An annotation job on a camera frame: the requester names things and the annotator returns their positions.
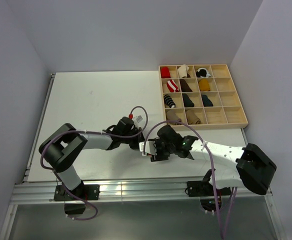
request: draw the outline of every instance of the wooden box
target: wooden box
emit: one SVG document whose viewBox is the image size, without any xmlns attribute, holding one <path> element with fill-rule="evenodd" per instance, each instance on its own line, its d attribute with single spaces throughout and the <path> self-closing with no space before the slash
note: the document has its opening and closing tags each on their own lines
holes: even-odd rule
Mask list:
<svg viewBox="0 0 292 240">
<path fill-rule="evenodd" d="M 178 118 L 185 124 L 188 124 L 186 111 L 192 109 L 201 123 L 191 125 L 194 129 L 224 129 L 224 128 L 244 128 L 248 121 L 243 110 L 242 103 L 236 91 L 232 76 L 226 64 L 198 64 L 187 65 L 189 67 L 188 76 L 183 78 L 192 90 L 192 92 L 182 92 L 178 68 L 181 65 L 163 65 L 159 66 L 159 81 L 162 100 L 162 109 L 164 119 L 166 112 L 173 110 Z M 168 67 L 170 78 L 162 78 L 161 68 Z M 196 71 L 199 68 L 205 68 L 211 77 L 197 77 Z M 179 88 L 179 92 L 170 92 L 167 82 L 173 79 Z M 200 91 L 199 81 L 207 79 L 210 91 Z M 187 94 L 194 103 L 194 107 L 186 108 L 183 102 L 182 94 Z M 171 96 L 175 103 L 175 108 L 169 108 L 164 103 L 164 95 Z M 204 107 L 202 95 L 207 97 L 213 103 L 212 107 Z M 183 125 L 172 125 L 176 130 L 186 129 Z"/>
</svg>

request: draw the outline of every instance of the rolled sock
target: rolled sock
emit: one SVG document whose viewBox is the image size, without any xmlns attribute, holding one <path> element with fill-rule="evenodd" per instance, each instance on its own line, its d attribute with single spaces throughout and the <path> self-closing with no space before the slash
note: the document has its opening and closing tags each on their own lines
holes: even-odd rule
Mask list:
<svg viewBox="0 0 292 240">
<path fill-rule="evenodd" d="M 167 66 L 164 66 L 160 69 L 160 75 L 161 75 L 162 79 L 170 79 L 171 78 L 170 70 L 168 69 Z"/>
<path fill-rule="evenodd" d="M 186 111 L 186 118 L 188 124 L 201 124 L 200 118 L 191 109 Z"/>
<path fill-rule="evenodd" d="M 206 69 L 206 68 L 204 68 L 204 67 L 201 67 L 201 68 L 199 68 L 197 71 L 196 71 L 196 76 L 198 77 L 198 78 L 211 78 L 212 77 L 212 75 L 210 74 L 210 72 Z"/>
<path fill-rule="evenodd" d="M 180 89 L 178 88 L 176 82 L 173 79 L 168 80 L 166 85 L 167 85 L 167 88 L 169 89 L 169 91 L 171 93 L 177 93 L 177 92 L 180 91 Z"/>
<path fill-rule="evenodd" d="M 176 113 L 174 112 L 174 110 L 169 110 L 166 112 L 166 119 L 169 121 L 177 121 L 177 122 L 181 122 L 182 119 L 180 119 Z"/>
<path fill-rule="evenodd" d="M 198 83 L 199 90 L 201 92 L 208 92 L 211 90 L 210 84 L 208 83 L 207 79 L 201 79 Z"/>
<path fill-rule="evenodd" d="M 204 107 L 214 107 L 212 101 L 208 98 L 207 95 L 201 95 L 201 99 Z"/>
<path fill-rule="evenodd" d="M 184 102 L 185 108 L 193 108 L 195 106 L 195 104 L 186 93 L 182 94 L 182 100 Z"/>
<path fill-rule="evenodd" d="M 171 98 L 171 96 L 169 96 L 168 94 L 164 95 L 164 103 L 170 107 L 171 109 L 176 107 L 176 104 L 174 103 L 173 99 Z"/>
<path fill-rule="evenodd" d="M 181 65 L 177 70 L 178 70 L 178 75 L 180 78 L 186 78 L 187 77 L 187 71 L 190 69 L 189 66 Z"/>
<path fill-rule="evenodd" d="M 183 79 L 183 78 L 179 79 L 179 83 L 180 83 L 180 88 L 181 88 L 182 92 L 192 92 L 192 89 L 187 84 L 185 79 Z"/>
</svg>

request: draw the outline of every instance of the empty compartment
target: empty compartment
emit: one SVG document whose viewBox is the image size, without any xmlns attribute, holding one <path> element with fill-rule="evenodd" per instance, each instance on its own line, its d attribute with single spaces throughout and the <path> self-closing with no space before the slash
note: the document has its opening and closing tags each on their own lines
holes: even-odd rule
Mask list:
<svg viewBox="0 0 292 240">
<path fill-rule="evenodd" d="M 208 124 L 226 124 L 226 116 L 222 107 L 204 108 Z"/>
<path fill-rule="evenodd" d="M 184 93 L 188 95 L 189 99 L 195 104 L 194 108 L 203 107 L 202 97 L 199 92 L 188 92 Z"/>
<path fill-rule="evenodd" d="M 181 119 L 181 121 L 184 123 L 184 124 L 187 124 L 187 121 L 186 121 L 186 115 L 185 115 L 185 110 L 184 109 L 181 109 L 181 108 L 170 108 L 170 109 L 165 109 L 165 118 L 166 120 L 170 120 L 167 116 L 167 112 L 168 111 L 173 111 L 173 113 L 175 113 L 175 115 Z"/>
<path fill-rule="evenodd" d="M 171 80 L 170 78 L 163 78 L 161 79 L 161 84 L 162 84 L 162 92 L 165 93 L 170 93 L 171 91 L 167 87 L 167 82 Z M 179 91 L 181 91 L 181 85 L 180 81 L 178 79 L 173 79 L 174 82 L 176 83 L 177 87 L 179 88 Z"/>
<path fill-rule="evenodd" d="M 215 78 L 218 91 L 235 91 L 233 80 L 230 77 Z"/>
<path fill-rule="evenodd" d="M 177 73 L 176 66 L 160 66 L 160 70 L 162 70 L 162 68 L 165 68 L 165 67 L 168 68 L 171 79 L 178 79 L 178 73 Z"/>
<path fill-rule="evenodd" d="M 187 118 L 187 111 L 192 110 L 193 113 L 200 119 L 200 124 L 207 124 L 206 115 L 203 107 L 189 107 L 185 108 L 187 124 L 193 125 L 192 120 Z"/>
<path fill-rule="evenodd" d="M 200 89 L 198 87 L 198 82 L 196 80 L 196 78 L 183 78 L 184 81 L 187 83 L 187 85 L 189 86 L 189 88 L 193 91 L 193 92 L 199 92 Z M 183 91 L 182 87 L 180 87 L 181 92 L 183 93 L 189 93 L 189 91 Z"/>
<path fill-rule="evenodd" d="M 218 92 L 204 91 L 204 92 L 201 92 L 200 95 L 201 95 L 200 96 L 201 99 L 202 99 L 202 95 L 206 95 L 208 97 L 208 99 L 212 102 L 214 107 L 221 107 L 222 106 L 221 99 L 220 99 Z"/>
<path fill-rule="evenodd" d="M 201 68 L 206 69 L 209 72 L 210 76 L 213 77 L 211 65 L 194 65 L 195 74 L 196 74 L 197 70 L 201 69 Z"/>
<path fill-rule="evenodd" d="M 206 79 L 208 81 L 209 88 L 210 88 L 211 92 L 217 91 L 215 80 L 212 77 L 200 77 L 200 78 L 197 78 L 198 88 L 199 88 L 200 81 L 204 80 L 204 79 Z"/>
<path fill-rule="evenodd" d="M 221 104 L 224 107 L 240 107 L 241 101 L 235 91 L 221 91 L 219 92 Z"/>
<path fill-rule="evenodd" d="M 164 93 L 162 95 L 162 97 L 163 97 L 163 103 L 164 103 L 166 109 L 170 109 L 170 107 L 168 105 L 166 105 L 165 102 L 164 102 L 164 96 L 165 95 L 169 95 L 171 97 L 171 99 L 175 103 L 175 109 L 184 107 L 182 94 L 180 92 Z"/>
<path fill-rule="evenodd" d="M 211 65 L 211 70 L 214 78 L 229 78 L 231 76 L 227 65 Z"/>
<path fill-rule="evenodd" d="M 227 122 L 229 124 L 247 123 L 245 113 L 240 106 L 227 106 L 224 107 Z"/>
</svg>

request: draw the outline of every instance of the table top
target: table top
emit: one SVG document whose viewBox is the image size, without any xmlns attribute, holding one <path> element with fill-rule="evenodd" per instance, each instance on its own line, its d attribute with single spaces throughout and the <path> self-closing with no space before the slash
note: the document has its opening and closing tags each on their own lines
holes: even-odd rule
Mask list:
<svg viewBox="0 0 292 240">
<path fill-rule="evenodd" d="M 29 182 L 55 181 L 56 177 L 41 168 L 38 148 L 61 125 L 71 123 L 78 130 L 101 131 L 128 116 L 135 106 L 146 108 L 149 120 L 144 135 L 164 120 L 158 71 L 59 72 L 55 75 L 45 108 L 35 149 L 31 156 Z M 136 109 L 134 115 L 145 115 Z M 182 136 L 191 131 L 178 131 Z M 156 137 L 154 130 L 150 137 Z M 240 128 L 198 130 L 206 141 L 234 147 L 245 146 Z M 105 151 L 81 151 L 74 167 L 83 180 L 127 180 L 203 176 L 211 164 L 203 160 L 182 159 L 151 162 L 138 150 L 122 144 Z M 224 166 L 215 165 L 216 169 Z"/>
</svg>

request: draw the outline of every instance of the cable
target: cable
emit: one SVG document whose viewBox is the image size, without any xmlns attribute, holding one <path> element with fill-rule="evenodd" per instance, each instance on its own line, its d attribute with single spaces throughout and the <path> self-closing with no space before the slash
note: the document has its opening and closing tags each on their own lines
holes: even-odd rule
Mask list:
<svg viewBox="0 0 292 240">
<path fill-rule="evenodd" d="M 224 238 L 225 238 L 224 233 L 226 233 L 226 229 L 224 229 L 224 231 L 223 231 L 222 219 L 221 219 L 221 213 L 220 213 L 220 209 L 219 209 L 219 206 L 218 206 L 218 197 L 217 197 L 217 189 L 216 189 L 216 181 L 215 181 L 215 168 L 214 168 L 213 155 L 212 155 L 212 152 L 210 151 L 210 149 L 207 147 L 207 144 L 204 144 L 204 140 L 203 140 L 203 138 L 199 135 L 199 133 L 198 133 L 194 128 L 192 128 L 191 126 L 189 126 L 188 124 L 183 123 L 183 122 L 180 122 L 180 121 L 170 121 L 170 120 L 167 120 L 167 121 L 161 121 L 161 122 L 157 123 L 156 125 L 154 125 L 154 126 L 149 130 L 149 132 L 147 133 L 147 135 L 146 135 L 146 137 L 145 137 L 145 141 L 144 141 L 143 154 L 146 154 L 146 153 L 145 153 L 145 150 L 146 150 L 146 142 L 147 142 L 147 139 L 149 138 L 151 132 L 152 132 L 156 127 L 158 127 L 159 125 L 161 125 L 161 124 L 166 124 L 166 123 L 176 123 L 176 124 L 181 124 L 181 125 L 184 125 L 185 127 L 189 128 L 190 130 L 192 130 L 192 131 L 195 133 L 195 135 L 196 135 L 196 136 L 198 137 L 198 139 L 203 143 L 203 146 L 204 146 L 205 149 L 207 150 L 208 155 L 209 155 L 209 159 L 210 159 L 210 165 L 211 165 L 212 189 L 213 189 L 213 193 L 214 193 L 214 200 L 215 200 L 215 206 L 216 206 L 217 221 L 218 221 L 218 225 L 219 225 L 219 232 L 220 232 L 220 237 L 221 237 L 221 239 L 224 239 Z M 226 217 L 226 221 L 225 221 L 225 226 L 226 226 L 226 227 L 227 227 L 227 224 L 228 224 L 228 221 L 229 221 L 229 217 L 230 217 L 230 214 L 231 214 L 231 208 L 232 208 L 232 205 L 233 205 L 233 202 L 234 202 L 235 196 L 236 196 L 236 192 L 237 192 L 237 187 L 235 187 L 235 190 L 234 190 L 234 193 L 233 193 L 232 199 L 230 200 L 230 206 L 229 206 L 229 210 L 228 210 L 227 217 Z"/>
<path fill-rule="evenodd" d="M 98 131 L 86 131 L 86 132 L 85 132 L 85 131 L 83 131 L 83 130 L 70 130 L 70 131 L 66 131 L 66 132 L 63 132 L 63 133 L 61 133 L 61 134 L 58 134 L 58 135 L 57 135 L 56 137 L 54 137 L 49 143 L 47 143 L 46 146 L 44 147 L 43 151 L 41 152 L 41 156 L 40 156 L 40 166 L 41 166 L 43 169 L 51 170 L 51 171 L 55 174 L 56 178 L 57 178 L 59 181 L 62 182 L 61 185 L 63 186 L 63 188 L 65 189 L 66 193 L 67 193 L 69 196 L 73 197 L 73 198 L 76 199 L 76 200 L 82 201 L 82 202 L 84 202 L 85 204 L 87 204 L 88 206 L 90 206 L 90 207 L 92 207 L 93 209 L 95 209 L 95 214 L 94 214 L 93 216 L 91 216 L 91 217 L 87 217 L 87 218 L 79 218 L 79 217 L 71 217 L 71 216 L 68 215 L 68 216 L 67 216 L 68 218 L 71 218 L 71 219 L 73 219 L 73 220 L 77 220 L 77 221 L 86 221 L 86 220 L 90 220 L 90 219 L 93 219 L 93 218 L 95 218 L 95 217 L 97 216 L 98 209 L 97 209 L 97 207 L 96 207 L 94 204 L 92 204 L 92 203 L 90 203 L 90 202 L 88 202 L 88 201 L 86 201 L 86 200 L 84 200 L 84 199 L 82 199 L 82 198 L 80 198 L 80 197 L 78 197 L 78 196 L 72 194 L 72 193 L 67 189 L 67 187 L 63 184 L 62 179 L 58 176 L 58 174 L 55 172 L 55 170 L 54 170 L 52 167 L 48 167 L 48 166 L 45 166 L 45 165 L 44 165 L 44 156 L 45 156 L 45 154 L 46 154 L 46 152 L 47 152 L 47 149 L 52 145 L 52 143 L 56 142 L 58 139 L 60 139 L 60 137 L 62 137 L 62 136 L 64 136 L 64 135 L 67 135 L 67 134 L 75 134 L 75 133 L 76 133 L 76 134 L 108 135 L 108 136 L 110 136 L 110 137 L 116 137 L 116 138 L 122 138 L 122 139 L 130 139 L 130 138 L 134 138 L 134 137 L 140 135 L 140 134 L 146 129 L 147 124 L 148 124 L 148 114 L 147 114 L 147 111 L 146 111 L 146 109 L 145 109 L 144 107 L 142 107 L 142 106 L 135 106 L 135 107 L 130 111 L 130 114 L 132 114 L 133 111 L 134 111 L 135 109 L 137 109 L 137 108 L 142 109 L 142 110 L 145 112 L 145 115 L 146 115 L 146 122 L 145 122 L 145 126 L 142 128 L 142 130 L 140 130 L 138 133 L 136 133 L 136 134 L 134 134 L 134 135 L 131 135 L 131 136 L 120 136 L 120 135 L 115 135 L 115 134 L 111 134 L 111 133 L 107 133 L 107 132 L 98 132 Z"/>
</svg>

